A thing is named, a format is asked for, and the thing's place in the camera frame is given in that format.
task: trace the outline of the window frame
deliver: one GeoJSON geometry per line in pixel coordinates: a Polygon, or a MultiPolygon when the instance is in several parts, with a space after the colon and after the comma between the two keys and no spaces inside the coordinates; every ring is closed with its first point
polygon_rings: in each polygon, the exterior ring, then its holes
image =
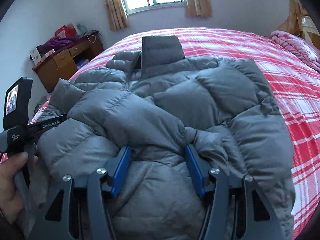
{"type": "Polygon", "coordinates": [[[163,8],[163,7],[176,7],[176,6],[185,6],[185,0],[181,1],[175,1],[175,2],[165,2],[165,3],[157,3],[156,0],[153,0],[153,5],[150,5],[150,1],[147,0],[148,5],[144,7],[139,7],[130,10],[128,8],[128,4],[126,0],[122,0],[126,14],[130,15],[133,13],[141,12],[141,11],[146,11],[146,10],[151,10],[151,9],[156,9],[156,8],[163,8]]]}

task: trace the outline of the plaid bedspread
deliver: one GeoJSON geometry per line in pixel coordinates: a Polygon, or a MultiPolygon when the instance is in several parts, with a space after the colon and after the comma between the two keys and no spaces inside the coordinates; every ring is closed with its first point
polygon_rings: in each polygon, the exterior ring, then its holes
{"type": "Polygon", "coordinates": [[[320,73],[270,39],[253,33],[181,28],[131,35],[97,56],[71,79],[86,70],[104,66],[120,51],[140,50],[141,37],[146,35],[176,35],[186,56],[254,59],[273,90],[295,152],[292,176],[297,197],[292,214],[296,238],[320,200],[320,73]]]}

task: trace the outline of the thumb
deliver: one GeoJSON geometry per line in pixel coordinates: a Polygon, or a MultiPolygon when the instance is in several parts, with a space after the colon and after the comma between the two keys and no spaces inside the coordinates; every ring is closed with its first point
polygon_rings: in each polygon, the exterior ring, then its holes
{"type": "Polygon", "coordinates": [[[13,176],[27,163],[28,154],[22,152],[11,156],[0,165],[0,179],[11,181],[13,176]]]}

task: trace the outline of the window sill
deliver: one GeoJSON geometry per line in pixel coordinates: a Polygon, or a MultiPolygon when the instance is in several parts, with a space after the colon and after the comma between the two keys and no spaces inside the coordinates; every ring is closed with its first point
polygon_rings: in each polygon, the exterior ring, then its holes
{"type": "Polygon", "coordinates": [[[171,2],[171,3],[156,4],[156,5],[152,5],[150,7],[145,6],[145,7],[130,10],[130,12],[127,13],[127,16],[135,14],[135,13],[139,13],[139,12],[149,11],[149,10],[170,8],[170,7],[184,7],[184,6],[185,6],[185,3],[183,3],[183,2],[171,2]]]}

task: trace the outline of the wooden desk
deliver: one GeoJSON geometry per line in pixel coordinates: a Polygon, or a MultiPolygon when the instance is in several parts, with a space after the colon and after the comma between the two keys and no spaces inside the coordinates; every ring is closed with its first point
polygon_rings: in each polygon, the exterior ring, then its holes
{"type": "Polygon", "coordinates": [[[92,60],[103,52],[98,32],[84,36],[73,46],[50,55],[34,71],[48,92],[52,92],[59,78],[68,80],[77,72],[76,63],[81,59],[92,60]]]}

